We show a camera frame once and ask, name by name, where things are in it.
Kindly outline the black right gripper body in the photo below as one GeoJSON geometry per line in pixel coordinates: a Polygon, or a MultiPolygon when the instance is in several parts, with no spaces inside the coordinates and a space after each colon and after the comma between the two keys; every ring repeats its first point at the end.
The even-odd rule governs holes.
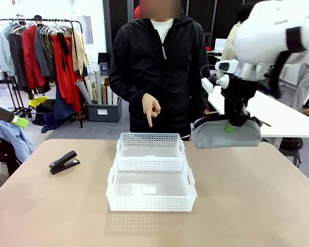
{"type": "Polygon", "coordinates": [[[244,80],[234,75],[229,75],[228,87],[221,90],[225,103],[239,100],[245,107],[248,106],[248,101],[255,96],[255,92],[256,81],[244,80]]]}

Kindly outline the person's right hand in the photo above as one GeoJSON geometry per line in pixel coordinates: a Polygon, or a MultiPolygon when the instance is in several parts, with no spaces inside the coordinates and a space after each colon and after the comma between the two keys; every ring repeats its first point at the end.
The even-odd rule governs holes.
{"type": "Polygon", "coordinates": [[[149,126],[152,128],[152,119],[157,118],[161,112],[159,102],[150,94],[144,94],[142,98],[143,112],[147,117],[149,126]]]}

